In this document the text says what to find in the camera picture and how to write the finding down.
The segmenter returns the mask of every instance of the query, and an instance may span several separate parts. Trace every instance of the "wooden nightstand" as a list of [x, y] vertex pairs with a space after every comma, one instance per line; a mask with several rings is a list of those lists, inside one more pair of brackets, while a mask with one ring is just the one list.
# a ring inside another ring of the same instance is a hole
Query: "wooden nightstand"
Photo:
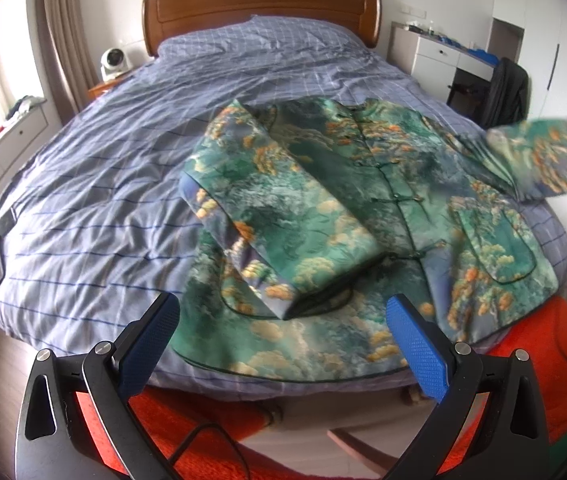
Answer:
[[132, 71], [130, 72], [126, 72], [123, 75], [120, 75], [118, 78], [113, 79], [111, 81], [107, 81], [105, 83], [99, 83], [96, 86], [93, 86], [93, 88], [88, 89], [88, 98], [90, 99], [90, 101], [94, 101], [95, 99], [97, 99], [100, 95], [105, 94], [106, 92], [108, 92], [111, 88], [116, 87], [119, 83], [125, 81], [125, 79], [131, 75]]

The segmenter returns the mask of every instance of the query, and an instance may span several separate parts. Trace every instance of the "white desk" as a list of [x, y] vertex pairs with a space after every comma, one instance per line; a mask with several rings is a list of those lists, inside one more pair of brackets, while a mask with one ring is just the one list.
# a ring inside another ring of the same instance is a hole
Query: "white desk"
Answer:
[[388, 62], [414, 77], [421, 88], [446, 102], [457, 69], [490, 81], [493, 66], [462, 49], [433, 40], [429, 36], [393, 26]]

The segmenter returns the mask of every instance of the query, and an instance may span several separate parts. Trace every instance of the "bed sheet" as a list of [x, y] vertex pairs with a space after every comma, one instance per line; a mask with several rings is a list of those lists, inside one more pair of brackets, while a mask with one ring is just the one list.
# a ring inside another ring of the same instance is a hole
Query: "bed sheet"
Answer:
[[[298, 18], [171, 38], [160, 58], [98, 99], [17, 174], [0, 197], [16, 225], [3, 241], [0, 328], [59, 355], [114, 340], [160, 291], [181, 295], [201, 224], [180, 198], [184, 161], [231, 99], [380, 98], [458, 133], [481, 132], [336, 25]], [[544, 203], [518, 205], [567, 283], [567, 236]], [[479, 349], [487, 349], [495, 338]], [[409, 372], [344, 383], [282, 383], [193, 368], [166, 349], [150, 383], [220, 399], [361, 391]]]

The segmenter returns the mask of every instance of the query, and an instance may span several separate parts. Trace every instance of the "desk drawer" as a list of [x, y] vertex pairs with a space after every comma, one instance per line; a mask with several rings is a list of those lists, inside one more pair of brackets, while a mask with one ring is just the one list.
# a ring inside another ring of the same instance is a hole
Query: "desk drawer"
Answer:
[[41, 107], [37, 107], [0, 137], [0, 164], [7, 170], [26, 146], [48, 126]]
[[419, 44], [417, 44], [417, 54], [421, 56], [429, 57], [430, 59], [436, 59], [446, 65], [457, 66], [459, 62], [459, 51], [445, 46], [443, 43], [438, 41], [427, 40], [423, 36], [419, 38]]
[[446, 102], [456, 71], [454, 66], [446, 63], [426, 56], [415, 56], [412, 77], [419, 82], [425, 93]]
[[475, 57], [469, 56], [468, 54], [461, 55], [457, 68], [470, 72], [477, 77], [485, 79], [486, 81], [490, 81], [492, 79], [492, 71], [494, 70], [489, 64], [484, 63]]

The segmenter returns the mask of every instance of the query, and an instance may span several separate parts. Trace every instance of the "blue object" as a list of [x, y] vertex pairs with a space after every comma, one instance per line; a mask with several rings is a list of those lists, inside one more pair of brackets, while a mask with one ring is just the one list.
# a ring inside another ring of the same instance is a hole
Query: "blue object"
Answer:
[[459, 41], [451, 40], [451, 38], [448, 38], [447, 36], [442, 36], [442, 37], [441, 37], [441, 42], [442, 42], [442, 43], [445, 43], [445, 44], [448, 44], [448, 45], [455, 46], [455, 47], [457, 47], [457, 48], [463, 48], [463, 45], [462, 45], [461, 43], [459, 43]]
[[117, 393], [124, 400], [142, 392], [179, 324], [179, 300], [172, 294], [166, 296], [166, 300], [119, 363]]
[[499, 58], [497, 56], [490, 54], [481, 48], [468, 49], [468, 53], [472, 54], [474, 57], [478, 57], [486, 63], [490, 63], [492, 66], [497, 66], [499, 64]]
[[420, 326], [426, 321], [405, 296], [393, 296], [386, 304], [386, 323], [423, 392], [441, 402], [450, 386], [448, 367]]

